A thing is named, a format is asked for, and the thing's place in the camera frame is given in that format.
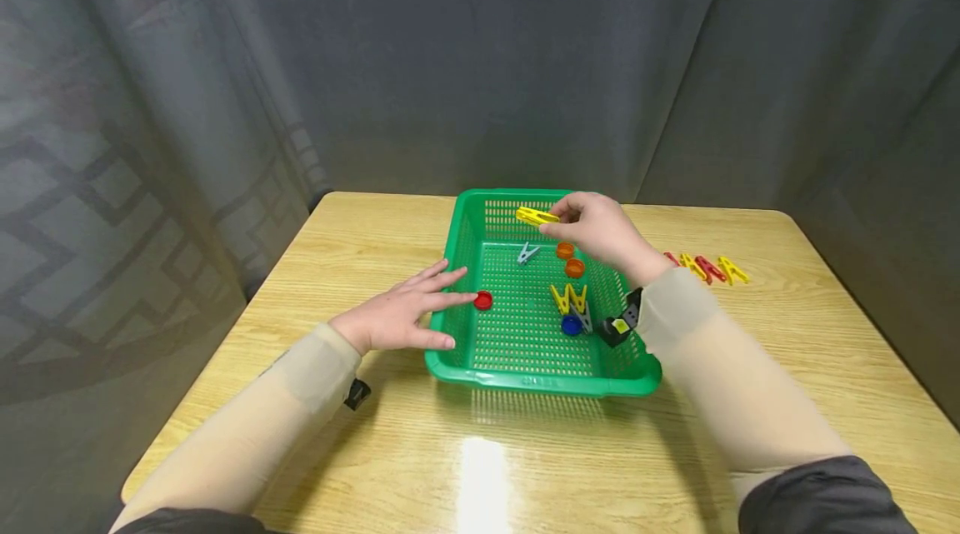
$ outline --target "left hand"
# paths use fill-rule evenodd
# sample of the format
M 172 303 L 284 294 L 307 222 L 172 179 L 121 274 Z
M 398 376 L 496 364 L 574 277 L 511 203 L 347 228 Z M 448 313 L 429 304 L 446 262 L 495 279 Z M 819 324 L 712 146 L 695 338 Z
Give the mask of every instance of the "left hand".
M 387 292 L 341 313 L 329 321 L 330 327 L 340 332 L 361 357 L 373 349 L 453 349 L 456 343 L 452 337 L 419 326 L 424 314 L 472 302 L 478 296 L 475 292 L 441 292 L 467 274 L 465 267 L 444 272 L 447 264 L 444 258 Z

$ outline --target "red bottle cap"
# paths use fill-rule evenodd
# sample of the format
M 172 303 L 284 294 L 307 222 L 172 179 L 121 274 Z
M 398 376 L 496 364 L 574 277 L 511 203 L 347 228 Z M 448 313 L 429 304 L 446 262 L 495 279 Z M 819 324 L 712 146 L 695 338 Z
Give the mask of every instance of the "red bottle cap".
M 493 295 L 486 290 L 477 290 L 477 298 L 473 299 L 473 306 L 480 309 L 481 312 L 485 312 L 488 308 L 493 307 Z
M 567 267 L 563 268 L 563 272 L 570 277 L 580 277 L 586 270 L 586 265 L 580 260 L 567 260 Z

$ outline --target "gray clothespin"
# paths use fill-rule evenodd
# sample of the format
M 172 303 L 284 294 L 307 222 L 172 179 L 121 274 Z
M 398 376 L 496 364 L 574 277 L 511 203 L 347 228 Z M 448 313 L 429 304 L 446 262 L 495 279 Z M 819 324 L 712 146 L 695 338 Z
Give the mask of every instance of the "gray clothespin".
M 587 310 L 583 313 L 577 311 L 577 308 L 573 305 L 570 306 L 570 313 L 573 313 L 577 319 L 580 320 L 580 323 L 583 325 L 583 333 L 593 334 L 593 320 L 590 319 L 590 306 L 587 305 Z
M 530 250 L 527 250 L 529 248 L 530 248 L 530 243 L 525 242 L 523 244 L 523 250 L 520 251 L 519 255 L 517 255 L 517 263 L 519 263 L 520 265 L 526 265 L 527 262 L 530 261 L 530 257 L 537 255 L 537 251 L 539 251 L 539 247 L 535 247 Z

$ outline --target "beige sleeve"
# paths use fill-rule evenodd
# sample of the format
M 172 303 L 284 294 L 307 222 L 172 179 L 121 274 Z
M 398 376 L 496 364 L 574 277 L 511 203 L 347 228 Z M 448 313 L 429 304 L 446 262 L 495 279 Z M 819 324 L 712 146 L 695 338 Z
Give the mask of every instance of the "beige sleeve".
M 781 365 L 686 268 L 644 288 L 637 332 L 693 402 L 739 501 L 791 467 L 851 450 Z
M 163 507 L 251 512 L 298 441 L 347 399 L 359 365 L 353 346 L 318 325 L 190 434 L 110 532 Z

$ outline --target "green plastic basket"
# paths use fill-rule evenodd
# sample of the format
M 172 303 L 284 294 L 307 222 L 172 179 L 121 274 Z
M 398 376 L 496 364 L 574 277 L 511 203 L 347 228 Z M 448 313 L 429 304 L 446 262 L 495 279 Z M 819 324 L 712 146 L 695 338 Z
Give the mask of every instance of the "green plastic basket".
M 493 307 L 473 305 L 434 313 L 433 330 L 454 337 L 451 351 L 427 351 L 430 372 L 444 382 L 461 382 L 507 390 L 583 397 L 642 397 L 657 389 L 661 365 L 633 333 L 611 349 L 596 334 L 568 337 L 550 284 L 563 293 L 567 282 L 577 292 L 587 284 L 587 304 L 594 325 L 625 308 L 627 283 L 613 269 L 590 260 L 581 279 L 563 273 L 557 242 L 516 219 L 517 207 L 547 211 L 566 191 L 544 189 L 473 189 L 457 197 L 447 236 L 451 267 L 467 265 L 456 292 L 488 290 Z M 541 250 L 526 265 L 517 263 L 523 244 Z

